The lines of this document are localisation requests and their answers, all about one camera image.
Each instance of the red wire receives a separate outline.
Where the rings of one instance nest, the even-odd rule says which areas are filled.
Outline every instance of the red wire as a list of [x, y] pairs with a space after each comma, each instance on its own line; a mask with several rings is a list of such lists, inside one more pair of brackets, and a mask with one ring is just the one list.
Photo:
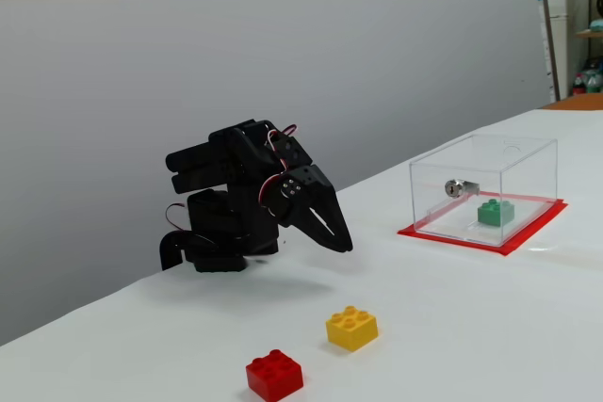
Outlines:
[[[287, 126], [285, 129], [283, 129], [283, 134], [285, 134], [286, 136], [292, 136], [297, 130], [298, 130], [297, 124], [291, 124], [291, 125]], [[270, 147], [272, 148], [272, 151], [274, 153], [276, 153], [276, 149], [274, 148], [274, 143], [272, 143], [272, 136], [276, 133], [278, 133], [278, 131], [276, 129], [272, 129], [272, 130], [268, 131], [268, 136], [266, 139], [266, 142], [270, 145]], [[269, 185], [270, 182], [272, 182], [274, 179], [280, 177], [285, 171], [288, 170], [286, 161], [284, 159], [279, 159], [279, 160], [281, 161], [281, 165], [283, 165], [284, 170], [278, 174], [273, 174], [266, 181], [264, 181], [264, 183], [262, 184], [262, 187], [260, 188], [260, 192], [257, 194], [257, 202], [262, 207], [264, 207], [264, 205], [262, 204], [262, 195], [264, 195], [264, 190], [266, 189], [267, 185]]]
[[175, 229], [177, 229], [178, 231], [186, 231], [184, 228], [180, 228], [178, 225], [176, 225], [175, 223], [173, 223], [170, 218], [168, 217], [168, 211], [170, 210], [171, 207], [173, 206], [180, 206], [180, 207], [184, 207], [185, 209], [187, 208], [185, 204], [181, 203], [181, 202], [173, 202], [172, 204], [170, 204], [168, 207], [166, 207], [166, 220], [168, 221], [168, 223], [170, 223]]

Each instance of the transparent box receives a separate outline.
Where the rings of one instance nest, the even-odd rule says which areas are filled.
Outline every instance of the transparent box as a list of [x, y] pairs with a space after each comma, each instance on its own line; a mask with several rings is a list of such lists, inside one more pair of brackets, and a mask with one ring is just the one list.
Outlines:
[[410, 171], [418, 233], [500, 247], [557, 200], [557, 140], [473, 135]]

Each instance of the white table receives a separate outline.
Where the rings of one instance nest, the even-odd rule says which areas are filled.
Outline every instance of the white table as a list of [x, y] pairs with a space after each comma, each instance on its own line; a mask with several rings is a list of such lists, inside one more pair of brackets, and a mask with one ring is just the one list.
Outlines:
[[[339, 194], [352, 253], [283, 230], [281, 252], [240, 274], [139, 281], [1, 347], [0, 401], [258, 401], [245, 365], [273, 348], [302, 366], [291, 402], [600, 400], [603, 114], [482, 131], [560, 140], [569, 207], [510, 257], [396, 235], [412, 221], [400, 164]], [[353, 354], [324, 326], [350, 304], [381, 330]]]

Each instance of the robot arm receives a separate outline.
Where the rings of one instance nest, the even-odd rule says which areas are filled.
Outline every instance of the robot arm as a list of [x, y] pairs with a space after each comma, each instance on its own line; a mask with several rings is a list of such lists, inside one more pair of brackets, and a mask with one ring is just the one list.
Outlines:
[[[168, 169], [177, 173], [176, 193], [203, 191], [188, 198], [192, 231], [164, 238], [164, 269], [179, 264], [164, 254], [183, 249], [199, 271], [240, 270], [243, 256], [278, 251], [279, 224], [293, 225], [325, 248], [352, 249], [334, 188], [293, 131], [250, 120], [167, 157]], [[210, 188], [224, 184], [226, 192]]]

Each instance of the gray wall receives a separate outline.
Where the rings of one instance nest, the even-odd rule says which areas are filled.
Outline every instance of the gray wall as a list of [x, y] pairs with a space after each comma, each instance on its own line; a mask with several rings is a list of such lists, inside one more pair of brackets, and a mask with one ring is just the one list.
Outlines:
[[547, 96], [536, 0], [0, 0], [0, 344], [158, 271], [217, 128], [296, 122], [342, 188]]

